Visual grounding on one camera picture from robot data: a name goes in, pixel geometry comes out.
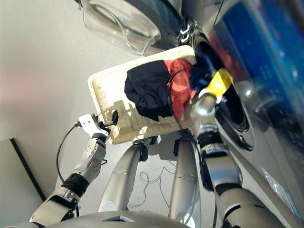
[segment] yellow tag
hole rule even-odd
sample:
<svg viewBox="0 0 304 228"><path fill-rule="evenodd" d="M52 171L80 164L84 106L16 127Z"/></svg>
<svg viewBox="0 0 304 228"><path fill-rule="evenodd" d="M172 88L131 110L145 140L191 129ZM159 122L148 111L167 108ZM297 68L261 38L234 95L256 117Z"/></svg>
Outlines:
<svg viewBox="0 0 304 228"><path fill-rule="evenodd" d="M215 96L222 96L231 84L234 86L232 78L228 71L225 69L220 69L214 75L207 88L211 94Z"/></svg>

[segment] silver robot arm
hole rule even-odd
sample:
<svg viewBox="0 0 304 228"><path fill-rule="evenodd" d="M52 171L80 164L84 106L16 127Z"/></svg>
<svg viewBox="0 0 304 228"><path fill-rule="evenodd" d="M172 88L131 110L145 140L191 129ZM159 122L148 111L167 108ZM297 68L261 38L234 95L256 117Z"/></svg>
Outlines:
<svg viewBox="0 0 304 228"><path fill-rule="evenodd" d="M82 158L74 171L37 208L30 218L31 223L46 227L74 217L73 211L79 204L80 198L100 172L102 160L105 157L105 142L109 138L109 132L105 126L116 124L117 119L118 116L111 123L97 124L96 119L94 120L89 114L79 118L81 126L91 139L83 150Z"/></svg>
<svg viewBox="0 0 304 228"><path fill-rule="evenodd" d="M219 134L216 104L214 95L203 94L191 117L193 133L200 146L203 186L215 194L222 227L284 227L257 196L242 188L240 170Z"/></svg>

